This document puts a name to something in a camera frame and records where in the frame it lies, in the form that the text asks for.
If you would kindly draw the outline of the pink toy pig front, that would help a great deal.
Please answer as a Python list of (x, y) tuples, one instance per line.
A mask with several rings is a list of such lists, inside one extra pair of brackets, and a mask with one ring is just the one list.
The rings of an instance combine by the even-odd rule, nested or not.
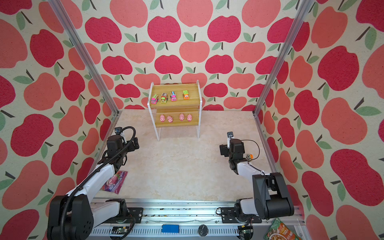
[(188, 114), (188, 116), (187, 116), (187, 121), (188, 121), (188, 122), (191, 122), (192, 119), (193, 119), (192, 115), (191, 115), (191, 114)]

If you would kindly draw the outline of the pink toy car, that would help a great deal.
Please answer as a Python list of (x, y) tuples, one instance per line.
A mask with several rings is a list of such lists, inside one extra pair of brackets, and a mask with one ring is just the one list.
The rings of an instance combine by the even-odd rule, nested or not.
[(153, 104), (153, 105), (156, 105), (159, 101), (159, 95), (158, 94), (153, 94), (153, 96), (151, 97), (151, 101), (150, 103)]
[(174, 91), (171, 91), (171, 101), (172, 102), (177, 101), (177, 96), (176, 96), (176, 93)]

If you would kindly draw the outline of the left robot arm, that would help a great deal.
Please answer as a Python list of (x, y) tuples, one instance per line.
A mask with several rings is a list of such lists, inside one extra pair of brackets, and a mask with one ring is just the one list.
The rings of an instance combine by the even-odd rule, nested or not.
[(130, 234), (142, 220), (137, 209), (130, 210), (124, 199), (110, 199), (96, 207), (91, 203), (97, 192), (126, 164), (127, 153), (139, 147), (134, 127), (116, 127), (115, 133), (107, 139), (107, 150), (96, 169), (67, 194), (52, 199), (47, 239), (85, 240), (95, 227), (120, 221), (129, 223), (119, 230), (120, 239)]

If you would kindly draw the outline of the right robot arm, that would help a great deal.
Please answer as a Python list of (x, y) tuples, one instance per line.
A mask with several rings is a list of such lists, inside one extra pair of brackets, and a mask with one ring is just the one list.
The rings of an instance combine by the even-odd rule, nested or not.
[(253, 197), (236, 200), (235, 219), (240, 223), (288, 217), (295, 213), (295, 207), (286, 182), (280, 173), (265, 173), (250, 164), (244, 157), (245, 147), (242, 140), (228, 138), (220, 145), (220, 153), (229, 158), (230, 169), (250, 181)]

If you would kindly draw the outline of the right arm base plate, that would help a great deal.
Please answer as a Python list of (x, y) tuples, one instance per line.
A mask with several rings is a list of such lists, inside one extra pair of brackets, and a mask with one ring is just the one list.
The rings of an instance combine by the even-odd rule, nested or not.
[(239, 208), (217, 208), (216, 214), (222, 218), (223, 224), (260, 224), (262, 219), (256, 215), (244, 214)]

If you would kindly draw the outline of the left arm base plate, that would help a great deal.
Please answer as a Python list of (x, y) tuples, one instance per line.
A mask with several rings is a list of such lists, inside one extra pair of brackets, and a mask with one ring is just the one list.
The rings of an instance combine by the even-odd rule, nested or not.
[(127, 207), (129, 216), (135, 218), (136, 224), (140, 224), (143, 218), (144, 208)]

